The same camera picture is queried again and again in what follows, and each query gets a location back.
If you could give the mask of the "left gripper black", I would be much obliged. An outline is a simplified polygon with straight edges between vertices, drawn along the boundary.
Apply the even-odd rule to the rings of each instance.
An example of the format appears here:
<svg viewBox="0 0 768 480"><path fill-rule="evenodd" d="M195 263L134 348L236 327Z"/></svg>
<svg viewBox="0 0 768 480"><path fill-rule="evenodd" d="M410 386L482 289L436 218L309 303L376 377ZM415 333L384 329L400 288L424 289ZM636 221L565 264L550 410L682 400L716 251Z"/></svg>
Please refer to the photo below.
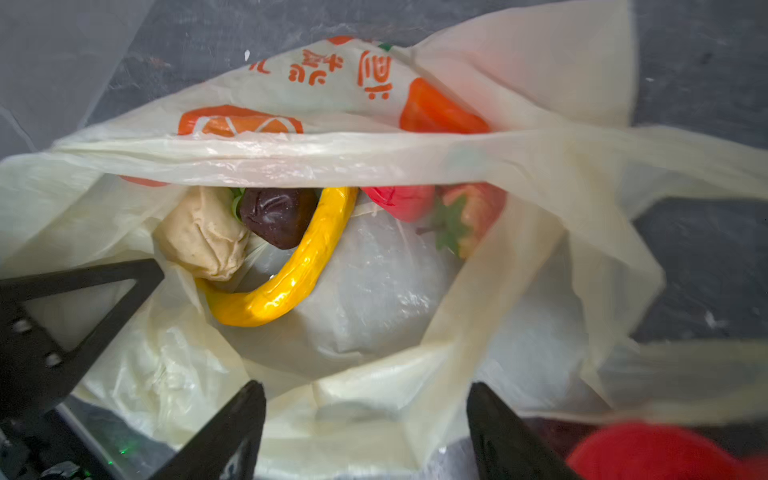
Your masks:
<svg viewBox="0 0 768 480"><path fill-rule="evenodd" d="M154 259L1 282L1 475L112 479L61 412L164 278Z"/></svg>

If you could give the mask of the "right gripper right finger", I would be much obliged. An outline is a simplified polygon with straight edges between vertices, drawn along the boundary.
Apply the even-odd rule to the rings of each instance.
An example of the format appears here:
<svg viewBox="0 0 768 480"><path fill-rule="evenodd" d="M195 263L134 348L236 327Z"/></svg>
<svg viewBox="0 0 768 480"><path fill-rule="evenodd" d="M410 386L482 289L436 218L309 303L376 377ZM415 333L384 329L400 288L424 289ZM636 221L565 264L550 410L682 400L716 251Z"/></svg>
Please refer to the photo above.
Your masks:
<svg viewBox="0 0 768 480"><path fill-rule="evenodd" d="M471 385L466 414L481 480L580 478L488 385Z"/></svg>

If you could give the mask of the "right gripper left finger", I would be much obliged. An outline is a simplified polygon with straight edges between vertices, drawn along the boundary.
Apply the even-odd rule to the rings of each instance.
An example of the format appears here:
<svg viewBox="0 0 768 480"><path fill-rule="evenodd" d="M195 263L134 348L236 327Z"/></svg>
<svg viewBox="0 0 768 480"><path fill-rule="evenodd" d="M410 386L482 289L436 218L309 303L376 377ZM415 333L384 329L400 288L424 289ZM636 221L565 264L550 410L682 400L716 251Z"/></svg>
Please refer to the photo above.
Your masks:
<svg viewBox="0 0 768 480"><path fill-rule="evenodd" d="M252 479L265 419L264 387L251 380L153 477Z"/></svg>

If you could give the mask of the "translucent yellowish plastic bag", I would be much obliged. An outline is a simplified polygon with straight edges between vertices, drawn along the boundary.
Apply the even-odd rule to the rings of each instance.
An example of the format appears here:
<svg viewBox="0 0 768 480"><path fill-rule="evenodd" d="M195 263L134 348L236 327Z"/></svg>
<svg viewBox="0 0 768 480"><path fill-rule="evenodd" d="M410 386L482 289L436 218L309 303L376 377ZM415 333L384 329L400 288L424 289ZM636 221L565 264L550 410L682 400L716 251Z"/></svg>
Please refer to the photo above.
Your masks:
<svg viewBox="0 0 768 480"><path fill-rule="evenodd" d="M734 326L767 309L767 153L632 126L637 57L630 1L278 54L4 159L1 274L156 260L76 398L179 448L260 381L268 478L418 471L475 379L526 416L763 420L767 337ZM466 260L416 233L434 203L406 223L362 191L464 183L507 192ZM358 193L309 297L243 328L153 236L197 186Z"/></svg>

